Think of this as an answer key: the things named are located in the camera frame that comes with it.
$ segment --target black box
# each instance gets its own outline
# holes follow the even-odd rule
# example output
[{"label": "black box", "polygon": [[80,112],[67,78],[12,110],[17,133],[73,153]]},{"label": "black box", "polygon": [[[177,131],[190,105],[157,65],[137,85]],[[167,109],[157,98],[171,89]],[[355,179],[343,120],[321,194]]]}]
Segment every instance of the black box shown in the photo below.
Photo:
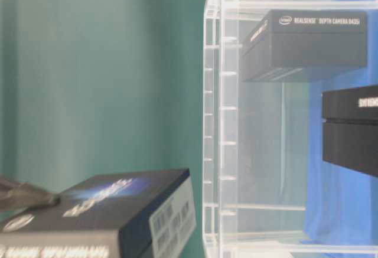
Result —
[{"label": "black box", "polygon": [[188,169],[99,175],[0,223],[0,258],[177,257],[194,229]]},{"label": "black box", "polygon": [[362,11],[271,10],[243,42],[243,81],[316,81],[367,64]]},{"label": "black box", "polygon": [[324,92],[323,160],[378,177],[378,86]]}]

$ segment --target teal curtain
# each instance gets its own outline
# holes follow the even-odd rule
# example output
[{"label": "teal curtain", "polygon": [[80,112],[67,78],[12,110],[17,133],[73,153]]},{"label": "teal curtain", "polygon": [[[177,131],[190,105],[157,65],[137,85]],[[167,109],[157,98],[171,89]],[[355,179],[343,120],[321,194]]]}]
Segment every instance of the teal curtain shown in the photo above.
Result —
[{"label": "teal curtain", "polygon": [[201,242],[205,0],[0,0],[2,174],[53,191],[189,167]]}]

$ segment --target blue cloth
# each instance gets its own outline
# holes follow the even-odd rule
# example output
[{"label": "blue cloth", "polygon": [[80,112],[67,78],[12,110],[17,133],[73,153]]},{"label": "blue cloth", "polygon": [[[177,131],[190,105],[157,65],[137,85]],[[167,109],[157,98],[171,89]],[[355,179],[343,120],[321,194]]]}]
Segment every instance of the blue cloth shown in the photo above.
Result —
[{"label": "blue cloth", "polygon": [[[304,230],[313,243],[344,245],[378,243],[378,178],[324,162],[321,146],[321,93],[325,90],[378,84],[378,12],[367,11],[367,14],[369,23],[367,68],[311,83],[309,88],[310,155]],[[330,254],[330,256],[351,257],[342,254]],[[358,255],[358,257],[368,257],[368,255]]]}]

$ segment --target barcode sticker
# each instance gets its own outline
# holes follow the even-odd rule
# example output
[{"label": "barcode sticker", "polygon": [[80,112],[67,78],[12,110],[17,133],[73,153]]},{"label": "barcode sticker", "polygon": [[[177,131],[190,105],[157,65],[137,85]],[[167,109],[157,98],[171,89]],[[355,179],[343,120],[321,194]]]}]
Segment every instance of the barcode sticker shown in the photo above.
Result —
[{"label": "barcode sticker", "polygon": [[190,178],[151,215],[149,226],[155,258],[177,258],[196,225]]},{"label": "barcode sticker", "polygon": [[159,212],[157,217],[154,219],[154,234],[157,235],[160,230],[170,222],[173,214],[172,205],[168,204],[163,210]]},{"label": "barcode sticker", "polygon": [[163,249],[163,247],[166,245],[169,239],[170,239],[170,230],[166,228],[163,234],[158,238],[159,250]]}]

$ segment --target clear acrylic display case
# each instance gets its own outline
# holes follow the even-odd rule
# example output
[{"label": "clear acrylic display case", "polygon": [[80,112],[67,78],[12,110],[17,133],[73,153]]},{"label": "clear acrylic display case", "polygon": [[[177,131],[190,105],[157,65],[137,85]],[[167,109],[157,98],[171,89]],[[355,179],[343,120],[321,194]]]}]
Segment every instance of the clear acrylic display case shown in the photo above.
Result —
[{"label": "clear acrylic display case", "polygon": [[[315,80],[243,80],[243,43],[270,10],[366,13],[366,64]],[[322,92],[378,83],[377,11],[377,0],[206,0],[207,257],[378,257],[378,182],[322,160],[321,116]]]}]

